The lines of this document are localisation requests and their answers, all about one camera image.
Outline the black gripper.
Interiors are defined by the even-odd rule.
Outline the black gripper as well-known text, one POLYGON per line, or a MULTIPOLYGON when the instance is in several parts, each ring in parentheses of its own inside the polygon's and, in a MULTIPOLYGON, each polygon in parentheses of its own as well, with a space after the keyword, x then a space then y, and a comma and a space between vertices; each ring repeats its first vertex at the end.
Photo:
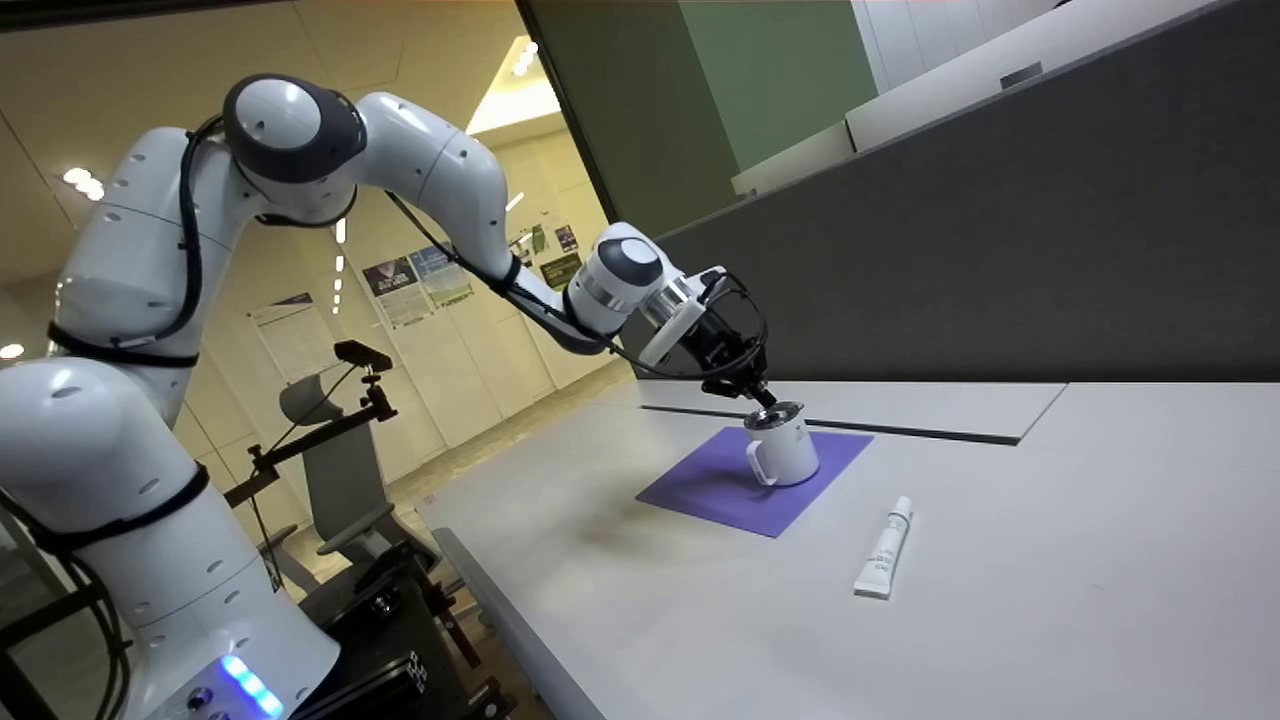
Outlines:
POLYGON ((699 388, 732 396, 745 411, 758 403, 777 411, 779 401, 769 388, 769 318, 748 284, 735 272, 717 268, 699 304, 699 318, 682 334, 682 349, 699 366, 699 388))

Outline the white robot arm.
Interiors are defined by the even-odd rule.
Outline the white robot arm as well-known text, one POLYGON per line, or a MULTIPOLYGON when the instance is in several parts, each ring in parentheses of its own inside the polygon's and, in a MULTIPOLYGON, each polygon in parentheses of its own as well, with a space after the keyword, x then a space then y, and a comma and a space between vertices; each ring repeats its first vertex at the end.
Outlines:
POLYGON ((343 646, 274 577, 183 430, 216 315, 269 225, 332 226, 386 190, 437 225, 452 261, 570 351, 640 366, 690 354, 722 396, 769 396, 758 330, 722 294, 724 263, 690 268, 611 221, 570 284, 514 252, 508 173, 460 125, 401 92, 350 95, 256 73, 198 125, 123 142, 62 263, 50 349, 0 366, 0 489, 41 542, 79 563, 123 639, 104 720, 300 720, 343 646))

